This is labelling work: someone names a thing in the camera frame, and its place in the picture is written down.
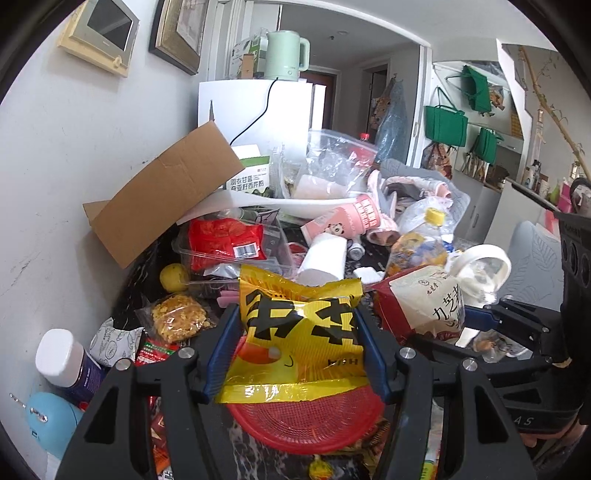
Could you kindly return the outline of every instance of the plastic bottle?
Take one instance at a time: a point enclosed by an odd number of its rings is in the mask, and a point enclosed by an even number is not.
[[[71,331],[48,330],[37,347],[35,366],[41,375],[77,401],[89,402],[105,373]]]
[[[435,208],[425,211],[425,221],[405,233],[392,246],[386,276],[420,265],[441,265],[447,261],[447,250],[441,240],[440,228],[445,214]]]
[[[550,193],[550,203],[554,206],[558,205],[558,200],[560,200],[560,188],[561,188],[561,181],[556,180],[556,187]]]

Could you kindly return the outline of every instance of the black power cord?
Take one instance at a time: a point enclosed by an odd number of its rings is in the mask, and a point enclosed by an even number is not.
[[[246,127],[244,130],[242,130],[237,136],[234,137],[234,139],[230,142],[230,146],[236,141],[236,139],[238,137],[240,137],[240,135],[242,135],[244,132],[246,132],[250,127],[252,127],[255,123],[257,123],[262,117],[263,115],[265,115],[265,113],[267,112],[267,110],[269,110],[269,98],[271,97],[271,89],[273,88],[273,85],[275,85],[275,82],[279,80],[279,77],[277,77],[275,80],[273,80],[271,82],[271,84],[269,85],[269,91],[267,92],[267,105],[265,107],[265,110],[263,111],[263,113],[261,113],[259,116],[257,116],[250,125],[248,125],[248,127]]]

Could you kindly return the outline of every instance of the snack wrapper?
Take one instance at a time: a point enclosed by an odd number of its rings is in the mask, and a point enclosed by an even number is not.
[[[184,293],[174,293],[136,312],[148,336],[166,343],[186,340],[217,324],[207,305]]]
[[[455,277],[433,265],[404,270],[375,284],[382,327],[405,343],[414,333],[445,342],[459,338],[465,310]]]
[[[315,400],[367,385],[353,314],[362,294],[359,279],[305,287],[242,267],[247,334],[217,401]]]

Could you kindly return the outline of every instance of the white cabinet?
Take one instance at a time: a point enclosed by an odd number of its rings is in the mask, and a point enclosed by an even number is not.
[[[457,224],[454,236],[483,243],[491,227],[501,194],[481,182],[455,170],[453,183],[470,196],[470,204]]]

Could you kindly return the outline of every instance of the paper towel roll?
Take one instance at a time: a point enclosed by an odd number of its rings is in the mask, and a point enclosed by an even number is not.
[[[298,270],[296,282],[309,287],[320,287],[329,281],[342,280],[345,277],[346,257],[346,238],[321,233],[314,238]]]

